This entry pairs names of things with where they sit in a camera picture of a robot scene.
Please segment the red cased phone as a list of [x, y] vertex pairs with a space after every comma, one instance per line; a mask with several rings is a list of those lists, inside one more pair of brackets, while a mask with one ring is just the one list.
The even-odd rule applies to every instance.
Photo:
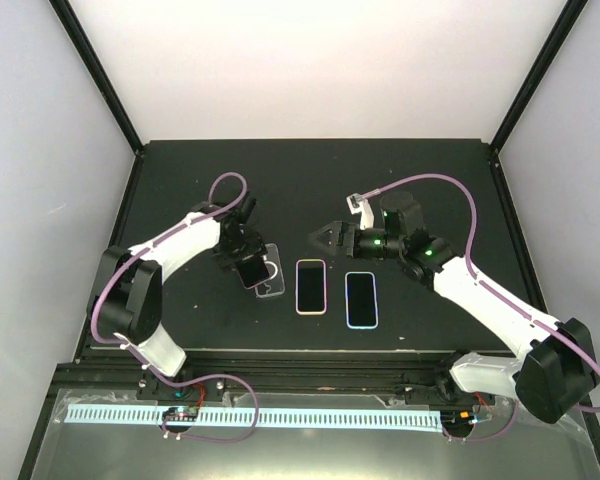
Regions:
[[261, 256], [242, 259], [235, 267], [245, 289], [253, 289], [271, 276], [266, 261]]

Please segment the clear magsafe phone case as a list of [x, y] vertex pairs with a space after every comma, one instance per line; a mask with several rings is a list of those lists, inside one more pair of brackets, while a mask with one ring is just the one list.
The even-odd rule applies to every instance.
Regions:
[[255, 296], [259, 299], [278, 297], [283, 295], [286, 290], [278, 246], [268, 243], [266, 248], [264, 263], [269, 272], [269, 278], [255, 288]]

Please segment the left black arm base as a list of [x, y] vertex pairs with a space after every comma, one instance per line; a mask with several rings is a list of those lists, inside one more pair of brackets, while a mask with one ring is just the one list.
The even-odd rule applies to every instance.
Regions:
[[221, 378], [173, 387], [147, 371], [140, 377], [136, 398], [158, 403], [184, 402], [185, 404], [193, 404], [200, 400], [218, 400], [222, 396], [225, 386], [226, 380]]

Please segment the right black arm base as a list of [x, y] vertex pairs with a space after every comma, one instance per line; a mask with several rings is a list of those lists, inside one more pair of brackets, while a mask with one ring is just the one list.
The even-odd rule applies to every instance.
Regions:
[[484, 392], [465, 392], [448, 373], [435, 370], [411, 370], [402, 375], [397, 391], [409, 399], [422, 399], [428, 405], [472, 406], [484, 401], [493, 406], [496, 397]]

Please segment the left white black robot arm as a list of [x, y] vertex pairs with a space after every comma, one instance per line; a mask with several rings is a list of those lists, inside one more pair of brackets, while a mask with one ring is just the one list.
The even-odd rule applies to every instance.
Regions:
[[202, 202], [176, 225], [130, 248], [103, 253], [87, 305], [91, 335], [137, 352], [146, 368], [161, 373], [159, 386], [173, 399], [187, 397], [195, 376], [183, 365], [185, 351], [162, 324], [163, 285], [177, 270], [205, 251], [243, 287], [270, 278], [262, 235], [248, 224], [256, 205], [250, 196], [231, 204]]

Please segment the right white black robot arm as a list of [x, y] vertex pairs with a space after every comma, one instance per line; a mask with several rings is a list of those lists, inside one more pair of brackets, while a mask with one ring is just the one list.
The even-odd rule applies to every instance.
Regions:
[[311, 243], [331, 255], [397, 260], [408, 278], [469, 313], [512, 353], [509, 358], [454, 354], [450, 368], [434, 379], [441, 400], [456, 403], [473, 392], [508, 397], [538, 420], [554, 424], [600, 384], [586, 325], [575, 318], [561, 322], [494, 282], [447, 240], [429, 232], [410, 193], [381, 199], [380, 228], [366, 198], [352, 194], [347, 202], [359, 222], [333, 221], [312, 232]]

